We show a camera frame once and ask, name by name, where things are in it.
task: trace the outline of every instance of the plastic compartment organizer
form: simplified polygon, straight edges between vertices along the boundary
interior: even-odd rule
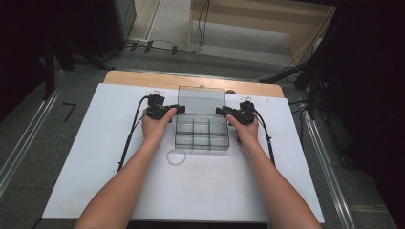
[[[225,105],[224,89],[179,87],[179,104],[185,106],[185,113],[177,117],[176,149],[226,151],[229,148],[226,119],[215,114],[216,107]]]

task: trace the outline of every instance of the person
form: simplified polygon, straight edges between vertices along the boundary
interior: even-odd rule
[[[112,177],[87,205],[75,228],[126,228],[141,192],[142,184],[164,137],[166,125],[175,115],[173,108],[161,120],[142,119],[143,141],[125,166]],[[266,212],[275,228],[321,228],[298,192],[283,178],[267,157],[258,140],[258,120],[244,126],[232,115],[226,117],[236,128],[257,184]]]

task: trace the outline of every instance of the handheld controller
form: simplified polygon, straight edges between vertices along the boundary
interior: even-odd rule
[[[176,108],[176,115],[185,113],[185,106],[180,106],[179,104],[174,104],[170,106],[163,106],[164,97],[158,94],[149,95],[148,98],[148,108],[146,108],[146,115],[155,120],[161,120],[166,113],[172,109]]]
[[[232,109],[230,107],[223,106],[222,108],[217,107],[215,113],[226,117],[227,115],[232,115],[238,120],[242,125],[249,125],[254,121],[254,105],[250,101],[245,101],[239,104],[240,110]]]

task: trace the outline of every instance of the controller cable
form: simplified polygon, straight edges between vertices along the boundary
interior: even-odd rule
[[[254,110],[254,112],[256,113],[257,116],[259,116],[260,119],[258,119],[258,121],[260,122],[260,124],[262,124],[263,128],[265,129],[268,154],[270,155],[271,162],[274,164],[274,166],[276,166],[276,162],[274,160],[273,148],[271,147],[271,143],[270,143],[271,137],[268,135],[267,126],[265,124],[265,121],[263,120],[262,116],[256,109]]]
[[[126,157],[126,153],[127,153],[127,151],[128,151],[129,143],[131,142],[132,134],[134,133],[135,128],[138,126],[138,123],[139,123],[139,122],[142,120],[142,118],[146,115],[146,114],[144,114],[144,115],[138,120],[138,122],[137,122],[137,118],[138,118],[138,113],[139,113],[140,105],[142,104],[142,102],[143,102],[143,100],[144,100],[145,98],[149,98],[149,95],[144,96],[144,97],[140,100],[140,102],[139,102],[139,104],[138,104],[137,112],[135,113],[134,122],[132,123],[131,132],[129,133],[129,135],[128,135],[128,137],[127,137],[127,141],[126,141],[126,143],[125,143],[125,147],[124,147],[124,151],[123,151],[123,153],[122,153],[121,161],[118,163],[119,166],[118,166],[117,173],[119,172],[119,170],[122,168],[122,165],[124,164],[124,160],[125,160],[125,157]]]

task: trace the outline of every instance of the person's left hand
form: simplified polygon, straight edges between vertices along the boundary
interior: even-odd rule
[[[143,142],[160,144],[166,131],[167,123],[176,114],[176,108],[170,109],[161,120],[155,120],[147,115],[142,118]]]

